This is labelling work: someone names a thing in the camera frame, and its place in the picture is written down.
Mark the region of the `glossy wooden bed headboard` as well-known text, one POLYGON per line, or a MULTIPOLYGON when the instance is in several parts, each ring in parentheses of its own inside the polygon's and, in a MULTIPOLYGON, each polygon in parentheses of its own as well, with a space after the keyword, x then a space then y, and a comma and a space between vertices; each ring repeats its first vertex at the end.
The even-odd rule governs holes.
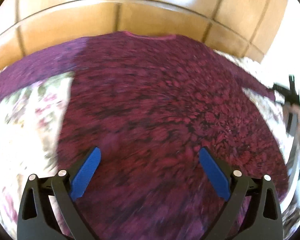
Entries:
POLYGON ((180 34, 261 62, 288 0, 4 0, 0 70, 35 51, 82 36, 128 31, 180 34))

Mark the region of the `maroon floral long-sleeve top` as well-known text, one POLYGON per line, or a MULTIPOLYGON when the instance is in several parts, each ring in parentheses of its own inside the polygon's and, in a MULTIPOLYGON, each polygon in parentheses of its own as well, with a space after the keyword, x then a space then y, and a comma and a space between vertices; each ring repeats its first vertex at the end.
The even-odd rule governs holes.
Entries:
POLYGON ((100 148, 77 206, 101 239, 199 239, 223 205, 199 165, 204 146, 248 176, 270 175, 285 198, 283 157, 244 89, 274 93, 204 44, 124 32, 78 38, 0 73, 0 101, 63 73, 74 79, 58 164, 100 148))

